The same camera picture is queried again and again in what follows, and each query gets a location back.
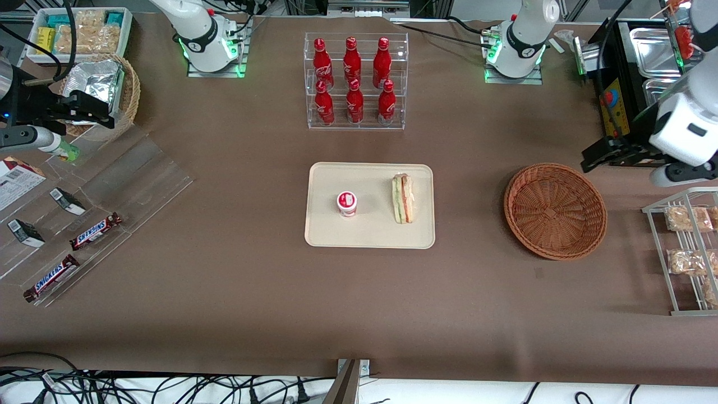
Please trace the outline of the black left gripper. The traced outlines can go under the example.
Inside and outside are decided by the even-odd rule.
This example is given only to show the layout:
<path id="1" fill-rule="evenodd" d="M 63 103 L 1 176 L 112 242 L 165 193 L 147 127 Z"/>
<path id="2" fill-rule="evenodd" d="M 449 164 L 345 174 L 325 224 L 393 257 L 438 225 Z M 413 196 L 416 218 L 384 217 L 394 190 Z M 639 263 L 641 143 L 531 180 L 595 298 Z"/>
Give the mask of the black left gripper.
<path id="1" fill-rule="evenodd" d="M 591 172 L 607 163 L 621 168 L 659 168 L 668 163 L 663 153 L 642 143 L 643 140 L 631 135 L 603 136 L 582 151 L 582 172 Z"/>

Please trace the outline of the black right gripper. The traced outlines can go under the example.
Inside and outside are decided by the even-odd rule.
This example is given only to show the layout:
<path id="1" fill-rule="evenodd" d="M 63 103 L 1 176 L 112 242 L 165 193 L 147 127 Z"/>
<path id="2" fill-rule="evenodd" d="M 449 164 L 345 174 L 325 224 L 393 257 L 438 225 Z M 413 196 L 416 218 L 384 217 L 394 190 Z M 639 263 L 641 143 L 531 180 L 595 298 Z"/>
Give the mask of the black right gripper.
<path id="1" fill-rule="evenodd" d="M 8 90 L 8 125 L 56 127 L 63 120 L 70 126 L 115 128 L 111 107 L 104 100 L 82 90 L 70 92 L 67 96 L 69 107 L 62 103 L 62 99 L 46 85 L 26 86 L 14 82 Z"/>

